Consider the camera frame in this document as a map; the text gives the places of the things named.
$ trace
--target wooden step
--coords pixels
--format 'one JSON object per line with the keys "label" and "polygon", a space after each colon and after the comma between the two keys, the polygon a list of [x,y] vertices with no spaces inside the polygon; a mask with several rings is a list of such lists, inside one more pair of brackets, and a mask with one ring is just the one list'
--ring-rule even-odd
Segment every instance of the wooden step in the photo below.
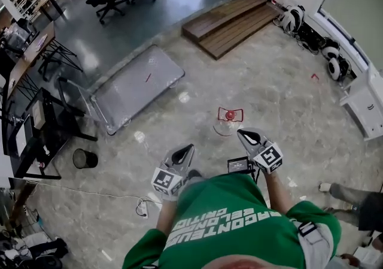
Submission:
{"label": "wooden step", "polygon": [[249,11],[263,6],[266,0],[232,0],[183,25],[183,35],[195,43],[205,39]]}
{"label": "wooden step", "polygon": [[273,21],[278,14],[277,10],[264,5],[220,28],[197,45],[217,60]]}

